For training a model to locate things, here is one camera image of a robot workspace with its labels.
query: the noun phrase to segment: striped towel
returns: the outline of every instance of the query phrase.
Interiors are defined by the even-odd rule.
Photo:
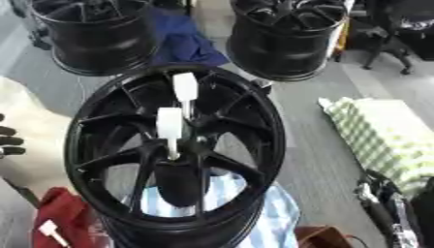
[[[244,187],[244,179],[235,174],[211,177],[204,200],[205,210],[215,209],[232,200]],[[189,216],[195,213],[194,207],[178,208],[165,202],[156,187],[144,190],[141,210],[161,217]],[[298,218],[299,209],[295,201],[276,183],[266,192],[263,212],[257,225],[238,248],[298,247],[294,234]]]

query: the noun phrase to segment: white peg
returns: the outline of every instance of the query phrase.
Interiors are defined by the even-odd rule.
[[[51,236],[54,238],[62,247],[70,247],[68,242],[56,231],[57,226],[51,220],[45,221],[40,227],[39,231],[45,236]]]
[[[157,116],[157,133],[160,139],[168,140],[169,158],[179,158],[177,141],[182,138],[182,109],[159,108]]]
[[[173,76],[173,89],[176,98],[182,105],[184,118],[191,119],[193,101],[198,99],[199,83],[193,73],[177,74]]]

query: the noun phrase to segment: red bag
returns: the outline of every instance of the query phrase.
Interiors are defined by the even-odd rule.
[[[89,206],[80,197],[73,196],[67,189],[52,188],[42,199],[36,217],[32,236],[34,248],[61,248],[52,237],[43,235],[38,228],[51,220],[57,226],[57,232],[73,248],[95,247],[88,232],[90,224]]]

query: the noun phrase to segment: rim lip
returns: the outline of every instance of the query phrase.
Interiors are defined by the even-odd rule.
[[[322,73],[326,69],[327,64],[327,58],[324,59],[324,62],[321,63],[321,65],[316,68],[315,70],[312,70],[307,73],[302,74],[293,74],[293,75],[271,75],[264,72],[261,72],[261,70],[253,69],[251,67],[246,67],[245,65],[241,66],[243,63],[240,63],[238,59],[236,58],[235,54],[233,53],[231,49],[231,38],[228,39],[226,42],[226,51],[228,52],[228,56],[230,57],[231,61],[234,63],[235,66],[239,67],[241,70],[256,76],[258,78],[265,78],[269,80],[275,80],[275,81],[281,81],[281,82],[295,82],[295,81],[304,81],[310,78],[314,78],[320,73]]]
[[[348,9],[347,9],[347,7],[343,3],[341,3],[341,2],[335,1],[336,5],[340,5],[343,8],[344,13],[343,13],[342,18],[340,20],[337,20],[333,25],[330,25],[330,26],[325,27],[325,28],[308,29],[308,30],[288,30],[288,31],[286,31],[286,30],[284,30],[282,28],[277,28],[275,26],[266,25],[263,22],[260,22],[260,21],[254,19],[254,18],[251,18],[251,17],[247,16],[247,14],[243,13],[235,5],[236,1],[242,1],[242,0],[231,0],[231,6],[232,6],[233,11],[236,12],[236,16],[240,16],[240,17],[248,19],[249,21],[252,21],[253,23],[259,25],[261,28],[264,28],[265,32],[270,33],[272,35],[292,36],[293,34],[311,34],[311,33],[326,32],[328,30],[334,29],[337,26],[341,25],[347,19],[347,17],[348,17]],[[299,12],[301,10],[302,9],[295,9],[295,10],[293,10],[293,12]]]
[[[125,213],[121,215],[118,213],[116,209],[106,206],[103,201],[99,201],[97,198],[95,198],[93,193],[89,191],[87,187],[82,187],[81,185],[82,180],[79,178],[78,171],[75,170],[74,168],[74,164],[75,164],[74,156],[77,152],[76,148],[79,139],[77,134],[77,131],[79,130],[78,122],[83,117],[83,114],[89,112],[90,109],[93,109],[92,108],[93,104],[95,104],[102,98],[106,97],[111,92],[110,90],[113,88],[113,86],[115,86],[116,83],[121,82],[125,84],[134,79],[142,78],[144,76],[152,75],[159,72],[161,73],[162,71],[170,71],[170,70],[197,71],[198,69],[203,71],[207,70],[207,71],[216,72],[219,75],[225,76],[224,78],[236,82],[236,84],[239,87],[244,88],[245,90],[249,90],[252,93],[252,95],[255,97],[255,99],[259,102],[259,104],[261,104],[262,106],[266,106],[267,112],[270,112],[269,118],[272,120],[272,123],[270,123],[271,131],[274,136],[274,140],[272,141],[274,147],[273,149],[274,161],[272,161],[272,164],[273,167],[275,167],[275,170],[273,170],[272,174],[270,174],[265,179],[262,189],[258,190],[257,194],[254,195],[250,201],[239,201],[237,203],[237,206],[239,206],[238,208],[234,209],[233,207],[227,212],[220,210],[219,212],[214,213],[216,216],[213,216],[213,218],[207,218],[203,221],[200,221],[199,223],[196,222],[195,224],[192,224],[191,222],[156,223],[155,221],[146,220],[146,218],[143,217],[140,218],[139,215],[125,214]],[[169,64],[164,66],[150,67],[147,69],[133,70],[128,72],[127,74],[122,75],[121,77],[117,77],[109,81],[107,84],[99,88],[84,103],[84,105],[79,109],[74,119],[72,120],[65,141],[64,158],[65,158],[66,172],[68,174],[68,177],[72,181],[74,187],[98,212],[110,218],[113,218],[115,220],[118,220],[122,223],[126,223],[128,225],[133,225],[140,228],[161,230],[161,231],[186,231],[187,232],[192,229],[203,228],[209,225],[219,225],[223,223],[222,221],[230,220],[233,217],[243,214],[245,209],[251,206],[253,202],[255,202],[260,196],[263,196],[266,193],[266,190],[271,186],[274,179],[277,177],[277,174],[281,169],[285,158],[285,147],[286,147],[285,129],[282,120],[280,118],[280,115],[277,112],[275,106],[271,103],[271,101],[266,97],[266,95],[259,88],[255,87],[250,81],[248,81],[244,77],[241,77],[239,75],[236,75],[224,69],[209,67],[200,64],[179,63],[179,64]],[[176,219],[176,218],[164,218],[164,217],[156,217],[156,218]]]
[[[148,54],[142,56],[140,59],[137,59],[134,63],[130,63],[122,67],[113,67],[104,71],[86,70],[86,69],[68,66],[68,63],[63,62],[57,56],[56,47],[54,47],[51,50],[51,58],[54,61],[54,63],[56,63],[56,65],[58,65],[60,68],[62,68],[63,70],[69,73],[80,75],[80,76],[88,76],[88,77],[106,77],[106,76],[118,75],[122,72],[125,72],[126,70],[134,70],[135,68],[142,68],[144,66],[151,64],[153,55],[157,53],[159,48],[160,48],[159,46],[153,45],[152,49],[150,49]]]
[[[86,26],[101,25],[101,24],[115,24],[116,22],[118,21],[120,22],[123,20],[132,21],[137,18],[141,18],[142,17],[141,13],[150,7],[149,3],[141,2],[143,5],[141,6],[141,8],[137,9],[133,15],[125,15],[122,17],[115,17],[115,18],[93,21],[93,22],[80,22],[80,21],[58,20],[55,18],[48,17],[46,15],[42,15],[40,14],[39,11],[37,11],[36,2],[37,1],[32,1],[32,4],[29,5],[30,11],[33,13],[33,15],[35,15],[37,18],[41,19],[45,23],[49,22],[49,23],[66,24],[66,25],[70,24],[70,25],[86,25]]]

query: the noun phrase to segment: black glove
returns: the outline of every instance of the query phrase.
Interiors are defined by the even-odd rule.
[[[0,113],[0,121],[5,118],[5,115]],[[14,137],[16,130],[0,126],[0,159],[8,155],[20,155],[25,152],[25,149],[17,145],[22,145],[24,140]]]

